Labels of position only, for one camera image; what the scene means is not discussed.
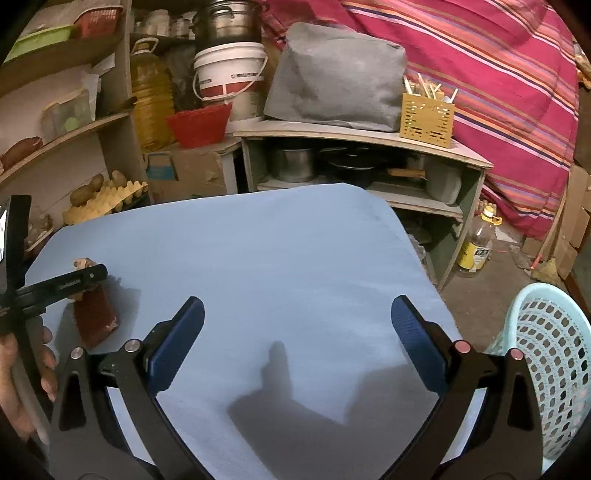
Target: plastic laundry basket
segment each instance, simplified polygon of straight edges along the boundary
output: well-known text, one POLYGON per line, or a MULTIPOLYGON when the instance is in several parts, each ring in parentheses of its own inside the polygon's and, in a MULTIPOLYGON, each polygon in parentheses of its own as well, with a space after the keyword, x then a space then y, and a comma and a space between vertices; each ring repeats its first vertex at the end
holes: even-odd
POLYGON ((591 407, 591 327, 566 293, 534 283, 513 299, 505 327, 486 353, 523 351, 542 419, 544 466, 570 443, 591 407))

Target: gray cloth cover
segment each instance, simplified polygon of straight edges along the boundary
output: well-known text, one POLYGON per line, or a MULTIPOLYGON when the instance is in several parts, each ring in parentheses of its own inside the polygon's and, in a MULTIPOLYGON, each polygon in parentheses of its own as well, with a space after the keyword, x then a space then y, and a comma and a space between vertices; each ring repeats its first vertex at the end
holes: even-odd
POLYGON ((398 131, 406 65, 406 52, 395 43, 350 29, 295 23, 287 31, 265 115, 398 131))

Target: wooden cabinet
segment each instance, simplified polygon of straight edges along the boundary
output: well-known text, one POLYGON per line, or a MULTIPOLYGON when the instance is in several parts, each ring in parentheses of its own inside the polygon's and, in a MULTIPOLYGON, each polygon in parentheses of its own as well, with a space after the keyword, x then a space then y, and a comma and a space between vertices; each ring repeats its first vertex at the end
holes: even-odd
POLYGON ((263 145, 263 140, 268 137, 320 138, 405 148, 445 158, 446 161, 461 165, 462 187, 454 205, 446 205, 432 199, 422 188, 413 188, 396 181, 376 181, 367 188, 367 191, 383 198, 393 208, 430 214, 427 229, 432 241, 426 245, 426 249, 428 261, 432 265, 432 280, 439 290, 445 285, 453 268, 466 236, 468 220, 474 216, 485 171, 493 167, 488 160, 455 140, 452 140, 451 148, 441 148, 401 138, 398 133, 281 121, 252 124, 248 129, 235 132, 234 135, 242 138, 246 178, 251 192, 326 182, 324 177, 317 177, 306 183, 286 183, 270 177, 263 145))

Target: metal pot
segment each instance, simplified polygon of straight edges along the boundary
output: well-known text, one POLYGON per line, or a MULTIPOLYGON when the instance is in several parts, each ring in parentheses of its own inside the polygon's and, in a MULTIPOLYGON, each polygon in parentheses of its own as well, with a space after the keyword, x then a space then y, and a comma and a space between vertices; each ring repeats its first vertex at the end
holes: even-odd
POLYGON ((345 182, 366 189, 375 180, 375 167, 352 167, 336 162, 328 162, 327 178, 331 183, 345 182))
POLYGON ((369 147, 324 148, 319 154, 326 161, 329 182, 343 181, 363 189, 373 183, 381 163, 369 147))
POLYGON ((271 175, 277 180, 301 183, 316 177, 316 165, 311 148, 277 148, 269 162, 271 175))
POLYGON ((209 2, 193 19, 195 37, 208 47, 224 43, 261 42, 261 5, 251 0, 209 2))

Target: red basket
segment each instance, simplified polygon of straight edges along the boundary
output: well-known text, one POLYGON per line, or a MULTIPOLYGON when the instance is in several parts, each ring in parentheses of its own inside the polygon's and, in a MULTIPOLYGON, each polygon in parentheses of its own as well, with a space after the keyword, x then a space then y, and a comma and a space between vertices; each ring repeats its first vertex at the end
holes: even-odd
POLYGON ((78 15, 74 25, 80 27, 81 38, 112 35, 115 33, 117 20, 122 11, 123 7, 121 5, 89 8, 78 15))
POLYGON ((211 105, 175 113, 166 119, 183 148, 196 148, 223 140, 232 104, 211 105))

